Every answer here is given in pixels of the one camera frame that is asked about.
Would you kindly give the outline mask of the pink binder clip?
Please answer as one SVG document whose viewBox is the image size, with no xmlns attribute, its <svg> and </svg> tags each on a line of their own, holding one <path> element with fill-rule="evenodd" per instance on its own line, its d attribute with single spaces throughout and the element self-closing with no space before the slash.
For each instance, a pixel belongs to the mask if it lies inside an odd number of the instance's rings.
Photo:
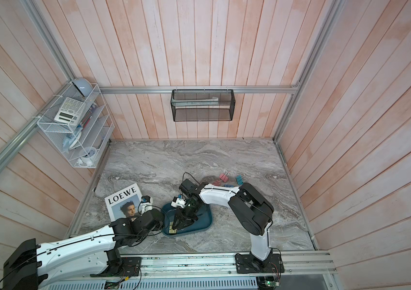
<svg viewBox="0 0 411 290">
<path fill-rule="evenodd" d="M 225 172 L 225 173 L 220 174 L 219 178 L 221 181 L 227 182 L 229 180 L 228 173 Z"/>
<path fill-rule="evenodd" d="M 216 180 L 212 183 L 212 185 L 214 186 L 221 186 L 222 185 L 222 181 L 221 180 Z"/>
</svg>

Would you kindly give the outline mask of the yellow binder clip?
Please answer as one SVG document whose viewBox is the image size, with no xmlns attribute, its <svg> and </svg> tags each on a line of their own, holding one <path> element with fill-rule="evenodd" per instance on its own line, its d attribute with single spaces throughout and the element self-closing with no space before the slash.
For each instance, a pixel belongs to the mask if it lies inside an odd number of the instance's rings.
<svg viewBox="0 0 411 290">
<path fill-rule="evenodd" d="M 173 229 L 173 226 L 170 225 L 170 226 L 169 226 L 169 234 L 170 234 L 170 235 L 173 235 L 173 234 L 176 234 L 176 233 L 177 233 L 177 230 Z"/>
</svg>

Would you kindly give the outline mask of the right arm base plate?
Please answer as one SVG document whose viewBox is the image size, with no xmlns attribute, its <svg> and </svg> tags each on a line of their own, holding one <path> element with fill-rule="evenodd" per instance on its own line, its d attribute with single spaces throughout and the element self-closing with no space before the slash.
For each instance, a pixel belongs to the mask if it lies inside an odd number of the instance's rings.
<svg viewBox="0 0 411 290">
<path fill-rule="evenodd" d="M 238 274 L 282 274 L 285 272 L 280 254 L 270 253 L 266 260 L 260 261 L 252 254 L 235 254 L 236 271 Z"/>
</svg>

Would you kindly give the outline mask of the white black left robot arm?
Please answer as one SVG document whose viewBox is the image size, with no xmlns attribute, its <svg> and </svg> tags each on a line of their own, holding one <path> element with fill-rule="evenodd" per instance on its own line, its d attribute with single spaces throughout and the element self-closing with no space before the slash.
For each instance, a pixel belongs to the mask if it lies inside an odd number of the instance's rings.
<svg viewBox="0 0 411 290">
<path fill-rule="evenodd" d="M 139 258 L 123 258 L 119 249 L 135 247 L 164 227 L 164 214 L 152 209 L 136 218 L 119 218 L 98 230 L 39 244 L 22 242 L 3 264 L 0 290 L 38 290 L 74 277 L 135 276 Z"/>
</svg>

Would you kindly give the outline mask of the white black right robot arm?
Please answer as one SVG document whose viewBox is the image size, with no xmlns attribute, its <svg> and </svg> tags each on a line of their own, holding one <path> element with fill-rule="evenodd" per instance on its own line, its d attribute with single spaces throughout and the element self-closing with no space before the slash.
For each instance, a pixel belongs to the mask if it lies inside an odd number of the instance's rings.
<svg viewBox="0 0 411 290">
<path fill-rule="evenodd" d="M 181 194 L 171 206 L 176 209 L 172 228 L 182 230 L 199 220 L 198 211 L 204 205 L 220 205 L 232 210 L 241 226 L 250 233 L 250 256 L 265 265 L 273 255 L 269 244 L 269 228 L 273 224 L 274 207 L 254 186 L 245 182 L 237 187 L 222 187 L 184 180 Z"/>
</svg>

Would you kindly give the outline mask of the teal binder clip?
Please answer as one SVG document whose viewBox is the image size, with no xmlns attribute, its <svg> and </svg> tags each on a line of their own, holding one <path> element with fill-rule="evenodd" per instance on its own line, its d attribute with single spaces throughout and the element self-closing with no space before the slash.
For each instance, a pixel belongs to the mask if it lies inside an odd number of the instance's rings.
<svg viewBox="0 0 411 290">
<path fill-rule="evenodd" d="M 236 182 L 237 182 L 237 184 L 238 184 L 239 186 L 243 185 L 244 180 L 243 180 L 242 175 L 238 175 L 238 176 L 236 177 Z"/>
</svg>

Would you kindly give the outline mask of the teal storage tray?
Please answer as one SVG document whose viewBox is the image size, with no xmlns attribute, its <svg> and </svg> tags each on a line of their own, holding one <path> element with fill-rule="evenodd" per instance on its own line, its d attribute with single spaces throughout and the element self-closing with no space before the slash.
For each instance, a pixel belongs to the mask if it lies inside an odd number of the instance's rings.
<svg viewBox="0 0 411 290">
<path fill-rule="evenodd" d="M 165 204 L 162 207 L 162 210 L 167 214 L 164 218 L 165 228 L 163 229 L 163 234 L 165 236 L 175 237 L 175 236 L 185 236 L 188 234 L 194 234 L 199 232 L 204 232 L 209 229 L 213 223 L 213 215 L 209 205 L 203 205 L 198 211 L 198 220 L 195 221 L 192 225 L 183 228 L 182 230 L 171 230 L 170 223 L 173 222 L 175 217 L 175 208 L 170 204 Z"/>
</svg>

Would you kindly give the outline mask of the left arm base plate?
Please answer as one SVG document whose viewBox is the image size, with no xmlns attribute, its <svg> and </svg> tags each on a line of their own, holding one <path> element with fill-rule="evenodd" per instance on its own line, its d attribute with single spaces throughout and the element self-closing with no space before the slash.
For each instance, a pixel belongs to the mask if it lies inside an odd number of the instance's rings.
<svg viewBox="0 0 411 290">
<path fill-rule="evenodd" d="M 122 257 L 109 261 L 107 268 L 100 274 L 91 277 L 138 277 L 140 275 L 141 257 Z"/>
</svg>

